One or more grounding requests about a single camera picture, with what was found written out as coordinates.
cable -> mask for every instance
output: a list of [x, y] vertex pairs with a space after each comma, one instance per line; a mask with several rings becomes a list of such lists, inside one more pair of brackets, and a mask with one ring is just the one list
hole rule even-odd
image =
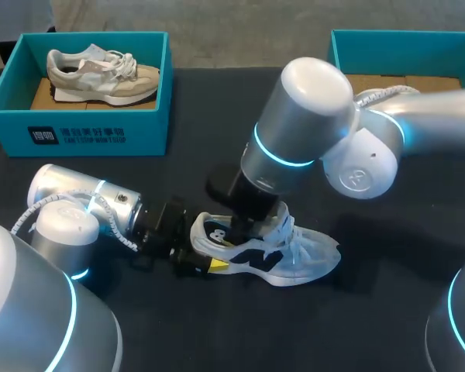
[[355, 103], [358, 107], [365, 107], [368, 106], [371, 102], [389, 97], [390, 95], [396, 95], [397, 93], [420, 93], [420, 91], [407, 85], [395, 85], [394, 87], [380, 89], [379, 91], [376, 91], [375, 93], [372, 93], [371, 95], [368, 95], [367, 97], [362, 98]]
[[66, 192], [63, 192], [61, 194], [52, 194], [52, 195], [49, 195], [47, 196], [46, 198], [43, 198], [41, 199], [40, 201], [38, 201], [37, 203], [31, 205], [31, 207], [29, 207], [20, 217], [19, 219], [17, 220], [17, 222], [15, 223], [14, 227], [12, 227], [12, 229], [10, 230], [10, 232], [13, 234], [13, 235], [16, 235], [17, 232], [19, 231], [19, 229], [21, 228], [21, 226], [24, 224], [24, 222], [34, 213], [36, 212], [38, 209], [42, 208], [44, 205], [48, 204], [48, 203], [51, 203], [51, 202], [55, 202], [57, 200], [61, 200], [61, 199], [67, 199], [67, 200], [71, 200], [74, 197], [74, 195], [87, 195], [87, 196], [91, 196], [93, 198], [95, 198], [96, 202], [101, 206], [103, 207], [103, 209], [105, 210], [105, 212], [107, 213], [108, 215], [108, 223], [110, 225], [110, 228], [114, 234], [114, 236], [117, 238], [117, 240], [119, 242], [121, 242], [122, 244], [124, 244], [125, 246], [127, 246], [128, 248], [130, 248], [131, 250], [133, 250], [134, 252], [138, 252], [139, 251], [139, 248], [138, 246], [131, 242], [130, 240], [126, 239], [124, 236], [122, 236], [121, 232], [119, 231], [117, 225], [115, 224], [115, 218], [114, 218], [114, 214], [112, 213], [112, 209], [110, 208], [110, 205], [108, 204], [108, 202], [105, 200], [105, 198], [103, 198], [103, 196], [101, 196], [100, 194], [96, 193], [96, 192], [93, 192], [93, 191], [90, 191], [90, 190], [81, 190], [81, 189], [76, 189], [76, 190], [70, 190], [70, 191], [66, 191]]

logo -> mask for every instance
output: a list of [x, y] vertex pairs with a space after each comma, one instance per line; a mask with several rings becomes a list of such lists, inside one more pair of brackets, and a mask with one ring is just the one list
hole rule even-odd
[[78, 221], [82, 219], [86, 219], [86, 215], [82, 211], [76, 208], [64, 207], [64, 208], [58, 209], [57, 212], [59, 215], [67, 219], [76, 219]]
[[372, 177], [363, 169], [345, 169], [339, 176], [345, 188], [352, 191], [366, 191], [372, 186]]
[[59, 144], [59, 140], [51, 126], [28, 126], [28, 132], [36, 145]]
[[265, 252], [262, 250], [244, 250], [229, 262], [233, 264], [250, 264], [251, 267], [265, 272], [271, 271], [284, 255], [280, 250], [270, 253], [264, 258]]
[[211, 232], [209, 236], [210, 239], [214, 239], [216, 242], [223, 243], [226, 232], [224, 230], [216, 229], [214, 232]]

shoelace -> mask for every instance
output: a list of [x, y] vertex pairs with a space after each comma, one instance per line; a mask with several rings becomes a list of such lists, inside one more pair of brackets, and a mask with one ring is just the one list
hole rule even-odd
[[109, 50], [107, 52], [110, 59], [111, 67], [104, 68], [104, 71], [115, 71], [115, 78], [122, 77], [124, 79], [136, 77], [136, 60], [131, 53], [120, 53], [117, 50]]
[[276, 246], [267, 248], [265, 250], [265, 256], [268, 256], [270, 253], [277, 250], [282, 251], [284, 249], [289, 249], [291, 251], [291, 255], [293, 256], [293, 266], [297, 266], [303, 259], [312, 260], [312, 257], [303, 245], [303, 243], [309, 244], [310, 242], [308, 239], [303, 237], [301, 230], [296, 227], [294, 223], [295, 218], [289, 216], [285, 229], [290, 229], [291, 233], [283, 234], [281, 231], [282, 228], [280, 228], [278, 233], [280, 235], [284, 235], [284, 238], [280, 240]]

beige sneaker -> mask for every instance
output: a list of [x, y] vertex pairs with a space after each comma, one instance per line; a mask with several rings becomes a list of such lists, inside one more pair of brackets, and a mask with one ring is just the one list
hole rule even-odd
[[51, 50], [46, 68], [58, 102], [132, 105], [155, 93], [160, 80], [158, 68], [137, 64], [131, 53], [105, 51], [94, 44], [77, 54]]

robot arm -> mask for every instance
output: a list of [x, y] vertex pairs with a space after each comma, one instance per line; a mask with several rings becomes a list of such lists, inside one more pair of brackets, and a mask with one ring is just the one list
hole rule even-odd
[[465, 153], [465, 90], [419, 94], [400, 86], [353, 98], [341, 71], [299, 58], [283, 69], [240, 167], [214, 170], [207, 191], [248, 229], [317, 159], [338, 192], [364, 199], [392, 186], [402, 155], [431, 152]]

